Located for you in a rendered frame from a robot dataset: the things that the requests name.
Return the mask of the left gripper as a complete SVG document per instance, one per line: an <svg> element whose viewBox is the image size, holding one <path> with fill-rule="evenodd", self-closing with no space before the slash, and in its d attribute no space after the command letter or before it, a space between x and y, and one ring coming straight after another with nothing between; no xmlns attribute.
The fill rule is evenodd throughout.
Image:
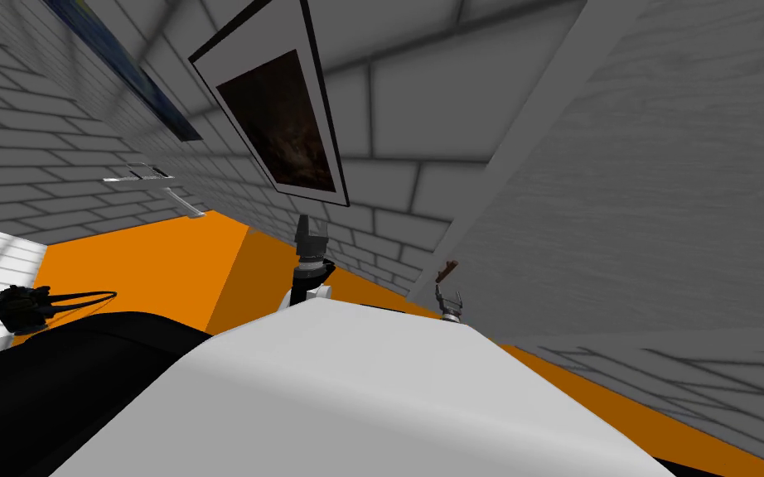
<svg viewBox="0 0 764 477"><path fill-rule="evenodd" d="M327 253L328 238L325 220L316 220L316 234L309 234L309 217L300 214L296 230L296 254L301 260L322 260Z"/></svg>

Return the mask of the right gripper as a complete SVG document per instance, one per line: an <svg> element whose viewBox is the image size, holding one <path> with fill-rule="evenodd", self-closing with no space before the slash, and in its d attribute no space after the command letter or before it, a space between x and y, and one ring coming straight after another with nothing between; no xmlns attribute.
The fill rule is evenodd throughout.
<svg viewBox="0 0 764 477"><path fill-rule="evenodd" d="M455 294L455 300L447 302L440 285L436 285L434 286L434 298L441 308L443 320L460 320L462 318L463 299L458 291Z"/></svg>

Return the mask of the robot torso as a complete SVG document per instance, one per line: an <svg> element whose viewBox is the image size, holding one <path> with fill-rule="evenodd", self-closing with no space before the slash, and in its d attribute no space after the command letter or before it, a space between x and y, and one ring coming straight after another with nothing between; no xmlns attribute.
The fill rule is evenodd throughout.
<svg viewBox="0 0 764 477"><path fill-rule="evenodd" d="M674 477L476 330L316 298L186 353L51 477Z"/></svg>

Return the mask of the grey door leaf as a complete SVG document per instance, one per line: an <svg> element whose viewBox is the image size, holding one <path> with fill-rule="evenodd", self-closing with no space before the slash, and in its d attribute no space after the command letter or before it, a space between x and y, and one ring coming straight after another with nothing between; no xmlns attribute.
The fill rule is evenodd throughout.
<svg viewBox="0 0 764 477"><path fill-rule="evenodd" d="M764 0L653 0L455 258L496 340L764 327Z"/></svg>

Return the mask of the dark picture in white frame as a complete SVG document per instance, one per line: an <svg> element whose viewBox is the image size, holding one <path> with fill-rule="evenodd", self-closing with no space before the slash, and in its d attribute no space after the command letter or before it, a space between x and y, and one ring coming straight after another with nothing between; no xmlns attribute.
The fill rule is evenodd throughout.
<svg viewBox="0 0 764 477"><path fill-rule="evenodd" d="M307 0L252 0L188 60L276 191L349 206Z"/></svg>

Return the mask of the white wall rail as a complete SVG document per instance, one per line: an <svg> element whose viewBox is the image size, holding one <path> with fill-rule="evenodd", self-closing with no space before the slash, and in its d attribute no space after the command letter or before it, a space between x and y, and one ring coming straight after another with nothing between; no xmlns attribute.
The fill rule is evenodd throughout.
<svg viewBox="0 0 764 477"><path fill-rule="evenodd" d="M206 216L205 212L198 210L193 205L184 201L179 195L177 195L171 188L161 188L158 193L163 199L168 200L172 205L176 206L185 216L191 219L199 219Z"/></svg>

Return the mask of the white wall bracket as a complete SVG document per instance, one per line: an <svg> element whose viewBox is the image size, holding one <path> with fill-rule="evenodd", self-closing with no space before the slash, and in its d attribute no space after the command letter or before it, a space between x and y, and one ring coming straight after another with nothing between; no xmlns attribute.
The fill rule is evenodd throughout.
<svg viewBox="0 0 764 477"><path fill-rule="evenodd" d="M128 171L127 175L106 177L102 179L102 182L112 185L122 185L129 183L145 183L147 181L169 183L170 181L175 180L174 176L171 176L170 174L162 171L157 166L147 164L146 162L126 162L125 166Z"/></svg>

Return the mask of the blue wall picture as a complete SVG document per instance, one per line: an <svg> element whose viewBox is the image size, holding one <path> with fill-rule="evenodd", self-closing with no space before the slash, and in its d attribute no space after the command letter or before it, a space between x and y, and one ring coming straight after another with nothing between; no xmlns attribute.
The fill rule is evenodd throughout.
<svg viewBox="0 0 764 477"><path fill-rule="evenodd" d="M194 129L155 81L128 53L84 0L42 0L180 142L200 141Z"/></svg>

